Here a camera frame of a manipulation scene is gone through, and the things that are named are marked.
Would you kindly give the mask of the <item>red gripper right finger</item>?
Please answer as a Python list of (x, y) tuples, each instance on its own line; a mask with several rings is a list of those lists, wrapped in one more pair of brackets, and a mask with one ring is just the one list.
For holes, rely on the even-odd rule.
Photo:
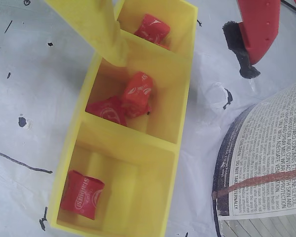
[(260, 75), (254, 67), (278, 35), (279, 0), (239, 0), (242, 22), (228, 21), (222, 27), (228, 49), (237, 57), (240, 75), (253, 79)]

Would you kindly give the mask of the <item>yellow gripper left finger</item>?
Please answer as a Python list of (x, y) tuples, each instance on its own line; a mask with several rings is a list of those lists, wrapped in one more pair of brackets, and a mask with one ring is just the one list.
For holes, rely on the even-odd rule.
[(117, 21), (123, 0), (47, 0), (99, 55), (117, 67), (127, 64), (128, 46)]

